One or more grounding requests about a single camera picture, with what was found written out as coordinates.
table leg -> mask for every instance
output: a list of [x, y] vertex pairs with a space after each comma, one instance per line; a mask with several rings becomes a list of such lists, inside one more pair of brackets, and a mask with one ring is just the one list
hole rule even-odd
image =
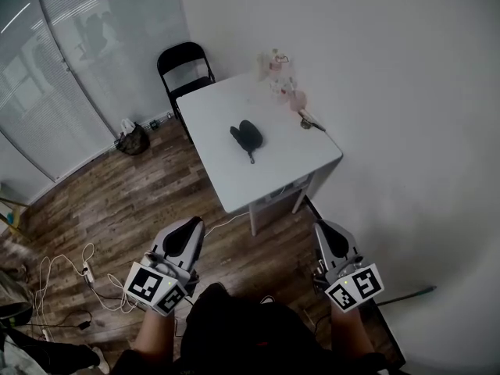
[[255, 203], [252, 202], [248, 205], [248, 211], [250, 212], [250, 226], [252, 228], [252, 236], [257, 236], [257, 224], [255, 221]]
[[305, 195], [307, 194], [307, 191], [309, 190], [309, 186], [311, 184], [311, 180], [313, 180], [314, 173], [310, 173], [307, 176], [307, 184], [304, 185], [302, 188], [300, 195], [298, 195], [297, 202], [294, 205], [294, 208], [291, 210], [292, 214], [296, 214], [298, 211], [298, 207], [302, 204], [302, 200], [304, 200]]

power strip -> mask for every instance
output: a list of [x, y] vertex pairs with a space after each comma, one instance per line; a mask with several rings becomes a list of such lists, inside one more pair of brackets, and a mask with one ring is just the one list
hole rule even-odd
[[91, 266], [88, 261], [84, 262], [84, 269], [82, 270], [82, 274], [85, 275], [85, 280], [89, 284], [93, 284], [95, 282], [94, 274], [92, 273]]
[[51, 342], [53, 342], [53, 341], [54, 341], [54, 339], [52, 339], [52, 338], [51, 338], [51, 336], [50, 336], [50, 334], [48, 333], [47, 328], [42, 329], [42, 330], [41, 330], [41, 332], [42, 332], [42, 333], [43, 333], [43, 335], [44, 335], [44, 339], [45, 339], [45, 341], [51, 341]]

person's arm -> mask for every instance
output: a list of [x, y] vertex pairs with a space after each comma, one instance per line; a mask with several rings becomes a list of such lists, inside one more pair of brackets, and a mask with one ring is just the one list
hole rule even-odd
[[374, 353], [358, 309], [342, 312], [331, 305], [331, 348], [347, 360], [361, 359]]
[[169, 316], [162, 316], [148, 309], [133, 349], [152, 366], [171, 364], [174, 330], [173, 312]]

black bag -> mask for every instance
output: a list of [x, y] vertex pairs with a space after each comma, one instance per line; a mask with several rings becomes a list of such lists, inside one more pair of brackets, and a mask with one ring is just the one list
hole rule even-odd
[[149, 147], [149, 136], [141, 125], [134, 124], [134, 130], [129, 134], [121, 134], [115, 141], [116, 150], [128, 155], [141, 154]]
[[263, 136], [259, 130], [250, 121], [243, 120], [240, 123], [240, 129], [231, 127], [229, 131], [233, 135], [233, 138], [240, 144], [241, 148], [248, 153], [250, 163], [255, 164], [252, 153], [256, 148], [263, 145]]

pink object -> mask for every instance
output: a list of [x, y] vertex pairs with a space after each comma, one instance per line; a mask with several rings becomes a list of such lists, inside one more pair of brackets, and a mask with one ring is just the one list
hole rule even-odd
[[290, 110], [297, 113], [307, 106], [307, 97], [303, 91], [293, 91], [290, 93]]

